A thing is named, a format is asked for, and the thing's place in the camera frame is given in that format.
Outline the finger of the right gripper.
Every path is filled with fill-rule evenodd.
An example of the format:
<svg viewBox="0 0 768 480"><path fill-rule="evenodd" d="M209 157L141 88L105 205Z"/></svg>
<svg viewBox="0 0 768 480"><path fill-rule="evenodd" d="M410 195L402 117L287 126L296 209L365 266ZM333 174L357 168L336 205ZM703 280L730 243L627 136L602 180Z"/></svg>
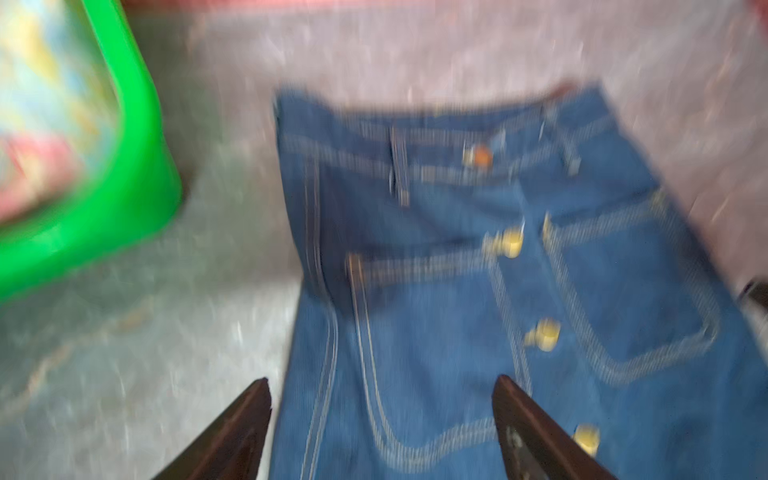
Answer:
<svg viewBox="0 0 768 480"><path fill-rule="evenodd" d="M760 307L768 308L768 281L766 278L750 280L739 294L739 300Z"/></svg>

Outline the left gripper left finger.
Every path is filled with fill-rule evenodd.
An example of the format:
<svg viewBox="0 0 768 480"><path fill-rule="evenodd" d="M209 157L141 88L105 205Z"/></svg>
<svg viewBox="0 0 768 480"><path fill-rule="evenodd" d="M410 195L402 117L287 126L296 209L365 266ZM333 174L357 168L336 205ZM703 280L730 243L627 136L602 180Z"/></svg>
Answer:
<svg viewBox="0 0 768 480"><path fill-rule="evenodd" d="M269 382L251 383L156 477L168 480L257 477L272 414Z"/></svg>

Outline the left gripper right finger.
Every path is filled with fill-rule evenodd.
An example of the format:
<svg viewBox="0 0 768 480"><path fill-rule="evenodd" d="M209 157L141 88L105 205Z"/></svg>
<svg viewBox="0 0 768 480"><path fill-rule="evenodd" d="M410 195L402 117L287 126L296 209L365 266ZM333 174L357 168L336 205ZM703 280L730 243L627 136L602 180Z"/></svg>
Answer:
<svg viewBox="0 0 768 480"><path fill-rule="evenodd" d="M507 375L495 381L492 410L509 479L613 477Z"/></svg>

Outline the blue denim skirt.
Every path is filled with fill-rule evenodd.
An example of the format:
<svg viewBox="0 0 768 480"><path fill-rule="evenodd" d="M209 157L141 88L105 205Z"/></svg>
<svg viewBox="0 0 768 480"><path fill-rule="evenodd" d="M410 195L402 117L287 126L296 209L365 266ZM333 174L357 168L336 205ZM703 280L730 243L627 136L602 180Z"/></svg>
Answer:
<svg viewBox="0 0 768 480"><path fill-rule="evenodd" d="M599 86L275 120L304 281L271 478L502 479L503 374L621 479L766 477L765 356Z"/></svg>

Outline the green plastic basket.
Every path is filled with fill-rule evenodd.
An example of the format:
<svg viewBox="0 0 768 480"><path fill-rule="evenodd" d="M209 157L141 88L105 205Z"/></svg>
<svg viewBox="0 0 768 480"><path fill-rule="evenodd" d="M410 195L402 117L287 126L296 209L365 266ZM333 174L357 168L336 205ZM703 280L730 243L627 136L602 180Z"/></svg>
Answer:
<svg viewBox="0 0 768 480"><path fill-rule="evenodd" d="M121 121L102 174L58 202L1 229L1 297L8 299L168 225L182 199L159 98L117 1L85 13L111 75Z"/></svg>

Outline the pastel patterned skirt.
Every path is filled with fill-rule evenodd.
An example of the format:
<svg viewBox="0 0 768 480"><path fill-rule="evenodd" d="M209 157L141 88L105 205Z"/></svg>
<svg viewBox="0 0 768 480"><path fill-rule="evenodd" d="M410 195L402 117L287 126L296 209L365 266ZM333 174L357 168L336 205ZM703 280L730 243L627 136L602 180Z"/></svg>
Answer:
<svg viewBox="0 0 768 480"><path fill-rule="evenodd" d="M1 220L97 175L119 104L80 1L1 4Z"/></svg>

